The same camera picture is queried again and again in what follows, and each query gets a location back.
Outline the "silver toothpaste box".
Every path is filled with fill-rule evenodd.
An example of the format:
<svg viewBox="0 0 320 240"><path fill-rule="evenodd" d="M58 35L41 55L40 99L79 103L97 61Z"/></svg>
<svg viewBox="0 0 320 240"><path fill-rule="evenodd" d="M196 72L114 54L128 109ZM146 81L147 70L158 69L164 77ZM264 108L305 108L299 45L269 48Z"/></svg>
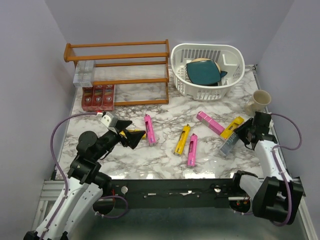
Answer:
<svg viewBox="0 0 320 240"><path fill-rule="evenodd" d="M75 72L74 72L74 77L73 77L73 85L76 88L83 88L85 85L83 83L83 76L85 72L85 60L80 60L77 62L75 66Z"/></svg>
<svg viewBox="0 0 320 240"><path fill-rule="evenodd" d="M82 78L82 83L85 88L93 86L92 82L94 81L95 65L96 62L94 60L87 60L85 62Z"/></svg>
<svg viewBox="0 0 320 240"><path fill-rule="evenodd" d="M239 136L238 135L231 135L226 142L222 145L222 147L220 148L220 153L223 156L227 156L235 147L236 143L239 140Z"/></svg>

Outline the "large pink toothpaste box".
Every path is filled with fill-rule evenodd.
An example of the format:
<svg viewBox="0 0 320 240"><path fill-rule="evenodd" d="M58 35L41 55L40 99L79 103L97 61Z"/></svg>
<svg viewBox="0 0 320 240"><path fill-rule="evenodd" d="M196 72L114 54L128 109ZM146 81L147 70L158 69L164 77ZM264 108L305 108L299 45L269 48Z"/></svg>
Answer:
<svg viewBox="0 0 320 240"><path fill-rule="evenodd" d="M207 115L203 111L199 111L196 115L196 118L204 124L206 127L208 127L210 130L212 130L217 135L221 135L222 132L225 130L223 126L221 126L217 121L215 121L213 118L211 118L209 115Z"/></svg>

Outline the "red 3D toothpaste box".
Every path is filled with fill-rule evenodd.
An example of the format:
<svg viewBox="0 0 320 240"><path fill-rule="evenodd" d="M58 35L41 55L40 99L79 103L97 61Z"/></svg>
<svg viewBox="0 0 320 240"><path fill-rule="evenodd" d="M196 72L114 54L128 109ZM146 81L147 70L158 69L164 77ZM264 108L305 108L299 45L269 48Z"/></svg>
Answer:
<svg viewBox="0 0 320 240"><path fill-rule="evenodd" d="M91 105L94 111L99 111L102 106L103 92L104 92L103 85L94 86L93 96L92 96L92 105Z"/></svg>
<svg viewBox="0 0 320 240"><path fill-rule="evenodd" d="M102 110L114 110L115 86L113 84L106 85L103 90Z"/></svg>
<svg viewBox="0 0 320 240"><path fill-rule="evenodd" d="M93 111L92 102L93 102L93 87L83 87L82 88L82 98L81 98L81 107L86 112Z"/></svg>

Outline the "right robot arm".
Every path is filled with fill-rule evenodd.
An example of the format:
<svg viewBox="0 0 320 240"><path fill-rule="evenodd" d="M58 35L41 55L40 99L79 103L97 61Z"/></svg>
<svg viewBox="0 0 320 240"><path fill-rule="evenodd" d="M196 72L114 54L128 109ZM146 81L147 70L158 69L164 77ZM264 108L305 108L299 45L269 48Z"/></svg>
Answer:
<svg viewBox="0 0 320 240"><path fill-rule="evenodd" d="M244 146L257 154L264 180L239 170L233 176L230 191L236 196L246 193L255 217L282 227L294 222L304 189L294 182L281 161L279 149L282 146L269 133L272 116L272 113L257 111L254 117L235 129Z"/></svg>

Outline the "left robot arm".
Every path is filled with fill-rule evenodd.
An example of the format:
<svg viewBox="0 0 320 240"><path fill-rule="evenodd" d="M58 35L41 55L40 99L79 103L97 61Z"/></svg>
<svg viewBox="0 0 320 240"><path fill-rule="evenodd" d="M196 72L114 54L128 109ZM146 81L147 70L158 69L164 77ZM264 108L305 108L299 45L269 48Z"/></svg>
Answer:
<svg viewBox="0 0 320 240"><path fill-rule="evenodd" d="M28 231L26 240L69 240L87 212L100 199L120 199L114 195L112 179L100 171L99 160L112 152L117 144L135 149L145 135L144 130L130 132L130 120L111 120L108 131L98 137L85 131L78 138L77 155L71 162L64 186L52 209L36 230Z"/></svg>

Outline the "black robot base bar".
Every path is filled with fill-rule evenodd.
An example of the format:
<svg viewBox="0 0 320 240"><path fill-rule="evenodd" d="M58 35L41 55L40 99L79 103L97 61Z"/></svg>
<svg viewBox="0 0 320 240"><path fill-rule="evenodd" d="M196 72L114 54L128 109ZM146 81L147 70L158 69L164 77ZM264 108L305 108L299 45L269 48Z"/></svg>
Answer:
<svg viewBox="0 0 320 240"><path fill-rule="evenodd" d="M99 200L96 208L118 209L226 208L251 211L251 199L230 178L122 179L111 182L109 195L121 199Z"/></svg>

